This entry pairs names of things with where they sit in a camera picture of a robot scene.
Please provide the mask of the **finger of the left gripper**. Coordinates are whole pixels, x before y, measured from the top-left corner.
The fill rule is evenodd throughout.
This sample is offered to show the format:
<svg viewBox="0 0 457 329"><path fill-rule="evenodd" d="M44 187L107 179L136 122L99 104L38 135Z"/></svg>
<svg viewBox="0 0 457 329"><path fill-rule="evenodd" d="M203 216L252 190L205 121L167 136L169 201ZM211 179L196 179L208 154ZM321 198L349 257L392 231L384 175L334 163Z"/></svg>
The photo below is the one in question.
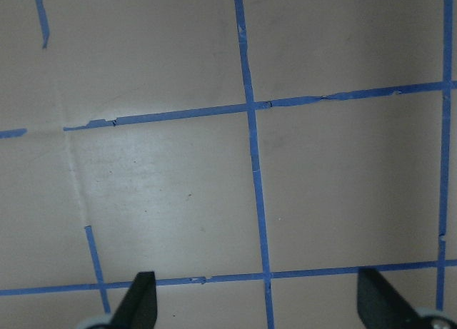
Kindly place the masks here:
<svg viewBox="0 0 457 329"><path fill-rule="evenodd" d="M358 270L357 313L368 329L433 328L374 268Z"/></svg>
<svg viewBox="0 0 457 329"><path fill-rule="evenodd" d="M109 328L153 329L158 318L156 277L140 272L109 321Z"/></svg>

